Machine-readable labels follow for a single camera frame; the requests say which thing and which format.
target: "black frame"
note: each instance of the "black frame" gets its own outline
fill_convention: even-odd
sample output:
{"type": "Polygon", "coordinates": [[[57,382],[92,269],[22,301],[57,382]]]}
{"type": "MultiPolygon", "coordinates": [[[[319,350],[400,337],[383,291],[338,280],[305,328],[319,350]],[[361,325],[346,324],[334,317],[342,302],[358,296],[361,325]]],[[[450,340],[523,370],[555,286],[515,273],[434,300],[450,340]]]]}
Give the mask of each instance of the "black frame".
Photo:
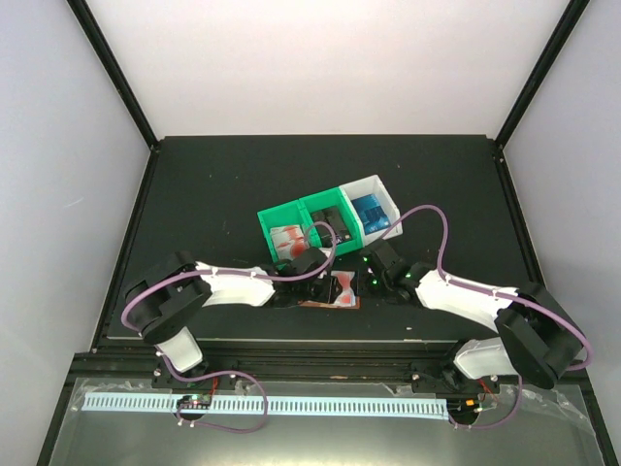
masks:
{"type": "MultiPolygon", "coordinates": [[[[132,211],[132,216],[123,239],[121,251],[114,267],[114,273],[103,312],[100,316],[95,336],[92,341],[91,353],[78,353],[74,357],[67,380],[61,390],[60,398],[49,427],[48,435],[43,444],[38,461],[38,464],[42,465],[49,463],[53,446],[77,378],[125,377],[130,379],[153,379],[153,370],[158,364],[157,358],[153,355],[152,349],[143,345],[142,342],[136,342],[135,344],[129,344],[128,342],[123,342],[122,344],[110,344],[110,341],[107,342],[104,336],[106,334],[106,319],[109,313],[107,311],[112,308],[114,305],[114,299],[119,293],[123,272],[127,265],[129,252],[132,248],[137,226],[140,222],[141,214],[147,199],[147,193],[152,180],[153,170],[159,155],[159,142],[153,133],[147,117],[142,111],[140,103],[134,95],[129,82],[125,79],[120,66],[114,58],[114,54],[110,49],[101,29],[99,28],[94,15],[88,8],[86,1],[67,0],[67,3],[71,6],[76,18],[84,30],[86,37],[99,56],[128,112],[141,131],[147,146],[150,148],[150,157],[140,186],[138,197],[132,211]]],[[[509,115],[507,116],[500,133],[495,141],[491,143],[493,145],[492,152],[497,166],[498,176],[504,189],[507,206],[513,221],[518,241],[520,243],[529,277],[532,281],[539,283],[543,283],[543,276],[533,249],[528,228],[519,206],[519,201],[515,193],[507,164],[505,163],[503,149],[518,126],[521,118],[526,113],[528,106],[539,89],[539,86],[552,67],[556,57],[563,48],[563,45],[570,37],[573,28],[577,24],[588,3],[589,0],[571,0],[569,2],[568,7],[565,9],[543,52],[541,53],[535,68],[526,81],[509,115]]],[[[278,363],[273,363],[272,365],[272,367],[275,368],[278,367],[280,362],[286,364],[287,359],[291,357],[287,355],[287,353],[283,352],[282,348],[280,348],[280,350],[270,349],[269,345],[263,346],[261,349],[246,348],[244,345],[239,345],[238,348],[231,349],[229,346],[226,351],[226,355],[220,352],[217,344],[212,344],[209,348],[204,348],[204,350],[211,353],[210,361],[218,361],[221,359],[223,361],[222,364],[225,365],[230,364],[229,360],[231,357],[237,357],[238,359],[243,360],[268,358],[273,361],[278,361],[278,363]]],[[[353,375],[357,373],[362,375],[365,371],[364,364],[360,364],[364,358],[373,357],[391,361],[391,363],[396,363],[394,365],[396,369],[392,370],[393,372],[387,371],[380,375],[381,379],[385,381],[386,378],[390,379],[391,377],[394,377],[395,379],[398,379],[403,376],[403,369],[400,368],[403,368],[404,365],[407,366],[409,364],[412,359],[412,350],[413,349],[410,351],[404,351],[402,346],[399,346],[398,348],[391,348],[390,345],[386,345],[381,349],[367,351],[362,348],[356,348],[354,345],[346,353],[340,353],[338,356],[328,357],[325,351],[317,352],[308,349],[298,349],[297,356],[299,357],[302,355],[303,357],[313,359],[317,358],[317,360],[321,359],[324,361],[326,359],[333,359],[337,361],[338,359],[337,362],[346,362],[353,368],[353,375]]],[[[441,347],[437,347],[436,349],[428,348],[425,350],[428,357],[438,357],[438,354],[443,353],[444,351],[445,348],[441,347]]],[[[324,373],[330,374],[330,372],[326,372],[325,369],[317,369],[317,371],[314,371],[314,374],[318,377],[321,377],[324,373]]],[[[580,386],[589,416],[597,433],[598,444],[605,459],[605,464],[618,464],[612,442],[610,441],[608,433],[605,429],[604,420],[597,403],[597,398],[593,392],[593,387],[591,386],[586,372],[580,371],[578,373],[567,373],[563,377],[562,383],[574,383],[580,386]]]]}

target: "black tabletop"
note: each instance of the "black tabletop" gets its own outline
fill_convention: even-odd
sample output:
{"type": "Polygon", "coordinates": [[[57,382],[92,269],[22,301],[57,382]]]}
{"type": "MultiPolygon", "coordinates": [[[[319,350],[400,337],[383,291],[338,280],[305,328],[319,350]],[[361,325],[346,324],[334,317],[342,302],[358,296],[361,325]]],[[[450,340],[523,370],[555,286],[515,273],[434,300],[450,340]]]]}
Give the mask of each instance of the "black tabletop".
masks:
{"type": "MultiPolygon", "coordinates": [[[[163,140],[123,284],[175,250],[213,265],[269,263],[258,211],[375,174],[402,213],[428,203],[444,210],[448,272],[498,285],[528,280],[484,136],[200,136],[163,140]]],[[[424,212],[390,241],[412,262],[433,263],[440,240],[440,219],[424,212]]],[[[352,256],[335,268],[351,269],[352,256]]],[[[122,306],[118,296],[108,338],[135,337],[120,324],[122,306]]],[[[374,300],[363,300],[359,310],[211,307],[190,329],[199,340],[454,341],[493,335],[458,316],[374,300]]]]}

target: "white wall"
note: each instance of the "white wall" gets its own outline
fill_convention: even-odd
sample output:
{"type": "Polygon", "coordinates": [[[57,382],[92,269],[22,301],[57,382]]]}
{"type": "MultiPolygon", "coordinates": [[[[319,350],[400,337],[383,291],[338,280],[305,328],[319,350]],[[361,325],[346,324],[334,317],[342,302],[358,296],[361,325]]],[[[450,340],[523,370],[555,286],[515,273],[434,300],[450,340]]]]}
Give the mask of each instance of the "white wall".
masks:
{"type": "Polygon", "coordinates": [[[596,350],[621,455],[621,2],[593,1],[507,145],[548,286],[596,350]]]}
{"type": "Polygon", "coordinates": [[[89,0],[155,134],[495,137],[568,0],[89,0]]]}
{"type": "Polygon", "coordinates": [[[0,464],[35,464],[88,350],[147,147],[63,0],[0,15],[0,464]]]}

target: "red and white object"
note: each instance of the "red and white object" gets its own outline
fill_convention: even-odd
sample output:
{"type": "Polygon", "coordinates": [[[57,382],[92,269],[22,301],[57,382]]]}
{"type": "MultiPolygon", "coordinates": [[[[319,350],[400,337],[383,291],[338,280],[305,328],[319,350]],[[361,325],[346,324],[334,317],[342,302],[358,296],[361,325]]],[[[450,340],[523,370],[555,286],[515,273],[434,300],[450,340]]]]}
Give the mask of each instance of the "red and white object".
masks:
{"type": "Polygon", "coordinates": [[[337,296],[337,299],[332,305],[339,308],[353,308],[356,305],[356,295],[351,288],[351,281],[356,273],[333,270],[330,275],[336,277],[343,288],[343,292],[337,296]]]}
{"type": "Polygon", "coordinates": [[[304,232],[300,225],[279,226],[270,230],[272,244],[278,259],[292,260],[307,248],[304,244],[304,232]]]}

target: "wire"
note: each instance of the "wire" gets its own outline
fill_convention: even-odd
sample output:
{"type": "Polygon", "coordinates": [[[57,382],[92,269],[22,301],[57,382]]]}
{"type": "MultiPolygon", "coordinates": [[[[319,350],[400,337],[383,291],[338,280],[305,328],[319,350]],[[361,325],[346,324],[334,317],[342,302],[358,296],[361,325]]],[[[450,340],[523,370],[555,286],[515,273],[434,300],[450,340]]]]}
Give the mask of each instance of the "wire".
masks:
{"type": "Polygon", "coordinates": [[[511,411],[509,411],[508,415],[506,415],[500,420],[497,420],[496,422],[492,422],[491,424],[485,424],[485,425],[460,424],[455,419],[453,419],[453,416],[451,416],[450,414],[448,415],[448,420],[451,424],[455,426],[456,429],[489,430],[489,429],[495,429],[496,427],[500,427],[501,425],[506,424],[507,422],[512,420],[515,417],[515,415],[517,415],[517,412],[520,409],[520,405],[522,404],[522,386],[523,386],[522,376],[517,376],[517,394],[515,395],[515,403],[513,404],[513,408],[511,408],[511,411]]]}
{"type": "Polygon", "coordinates": [[[252,383],[256,385],[256,387],[261,392],[261,397],[263,398],[263,413],[261,414],[261,418],[256,423],[256,425],[248,429],[237,429],[235,427],[226,427],[225,425],[213,424],[211,422],[203,422],[203,421],[198,421],[198,420],[188,421],[186,419],[181,418],[182,406],[178,407],[177,413],[176,413],[176,416],[179,422],[181,423],[184,423],[184,422],[192,423],[193,422],[193,425],[200,425],[202,427],[211,427],[212,429],[222,430],[224,432],[230,432],[233,434],[251,434],[252,432],[256,432],[257,430],[259,430],[267,422],[268,420],[268,395],[265,392],[263,385],[261,385],[261,383],[257,379],[255,379],[253,376],[251,376],[250,374],[247,374],[245,372],[240,372],[240,371],[218,371],[218,372],[212,372],[210,374],[205,374],[203,376],[198,376],[198,377],[184,377],[177,373],[177,371],[173,367],[173,364],[171,363],[168,357],[166,356],[162,356],[162,357],[164,358],[164,364],[166,364],[166,367],[168,368],[168,371],[171,373],[171,376],[173,376],[175,379],[177,379],[180,382],[185,382],[185,383],[201,382],[201,381],[206,381],[207,379],[214,379],[214,378],[218,378],[221,376],[243,377],[244,379],[248,379],[249,381],[251,381],[252,383]]]}
{"type": "Polygon", "coordinates": [[[332,263],[334,262],[334,259],[337,256],[337,235],[334,229],[332,228],[332,226],[330,226],[328,223],[326,223],[325,221],[316,221],[309,228],[307,228],[307,230],[304,233],[304,239],[306,242],[308,242],[309,233],[311,232],[311,230],[317,226],[323,226],[328,229],[328,232],[330,233],[330,237],[332,239],[332,247],[330,248],[330,255],[328,255],[325,262],[321,264],[318,268],[306,274],[298,275],[294,277],[273,277],[271,275],[257,274],[255,272],[247,271],[247,270],[220,269],[219,267],[218,268],[214,267],[208,270],[193,270],[191,272],[181,272],[180,274],[174,275],[166,280],[161,281],[160,283],[156,283],[154,286],[147,288],[145,291],[143,291],[138,296],[136,296],[134,299],[132,299],[127,304],[127,306],[125,306],[125,309],[123,309],[123,313],[120,316],[120,321],[127,328],[134,330],[136,332],[140,332],[140,330],[136,328],[128,320],[129,313],[132,312],[132,310],[136,307],[136,305],[138,305],[138,303],[140,303],[143,299],[148,298],[151,294],[155,293],[156,291],[159,291],[160,289],[165,288],[166,286],[170,284],[181,282],[185,279],[190,279],[192,277],[198,277],[201,275],[237,275],[241,277],[254,277],[255,279],[259,279],[259,280],[270,280],[272,282],[298,282],[300,280],[309,279],[310,277],[319,275],[325,269],[330,267],[330,265],[332,265],[332,263]]]}
{"type": "Polygon", "coordinates": [[[593,354],[594,354],[593,346],[589,343],[589,341],[582,334],[582,332],[580,332],[577,328],[575,328],[575,326],[573,326],[571,323],[569,323],[564,318],[562,318],[560,316],[557,316],[552,311],[546,309],[544,306],[541,306],[541,305],[539,305],[537,303],[534,303],[533,301],[529,301],[528,299],[524,299],[524,298],[522,298],[520,296],[514,296],[512,294],[503,293],[501,291],[497,292],[495,290],[490,290],[488,288],[477,286],[477,285],[472,284],[472,283],[463,283],[463,282],[460,282],[458,280],[452,279],[450,277],[450,275],[446,274],[446,272],[442,268],[442,261],[444,259],[444,252],[446,250],[446,243],[448,242],[448,220],[446,219],[446,215],[444,214],[444,212],[439,207],[434,206],[432,204],[424,204],[422,206],[418,206],[418,207],[414,207],[413,209],[410,209],[409,211],[404,213],[402,216],[400,216],[397,219],[397,221],[395,221],[390,226],[390,228],[388,228],[386,231],[384,231],[382,233],[382,235],[379,237],[379,239],[383,239],[388,233],[390,233],[390,231],[392,231],[393,228],[395,228],[399,223],[404,221],[406,218],[408,218],[412,214],[415,214],[415,213],[420,212],[420,211],[425,211],[425,210],[430,210],[430,211],[436,212],[440,216],[440,218],[442,220],[442,227],[443,227],[442,241],[441,241],[441,244],[440,244],[440,249],[438,250],[437,268],[438,268],[438,274],[441,276],[441,278],[443,280],[445,280],[449,284],[453,284],[455,286],[459,286],[460,288],[464,288],[464,289],[467,289],[469,291],[475,291],[477,293],[482,293],[482,294],[485,294],[487,296],[494,296],[496,299],[508,299],[510,301],[513,301],[514,303],[518,303],[518,304],[521,304],[521,305],[526,306],[528,308],[531,308],[532,310],[537,311],[538,313],[543,314],[544,316],[551,318],[556,323],[558,323],[560,326],[565,328],[568,332],[570,332],[572,335],[574,335],[574,337],[580,342],[580,344],[586,350],[586,357],[584,358],[584,361],[582,361],[582,362],[580,362],[578,364],[574,364],[573,366],[568,367],[567,370],[568,371],[579,371],[580,369],[584,369],[589,364],[591,364],[591,362],[593,361],[593,354]]]}
{"type": "Polygon", "coordinates": [[[213,379],[212,391],[210,391],[210,395],[213,396],[215,394],[215,389],[217,388],[218,378],[213,379]]]}
{"type": "Polygon", "coordinates": [[[496,396],[492,390],[489,389],[489,386],[487,386],[487,383],[485,383],[485,381],[483,379],[479,379],[478,382],[482,385],[483,389],[489,393],[490,395],[492,395],[492,398],[494,398],[494,401],[498,402],[498,396],[496,396]]]}

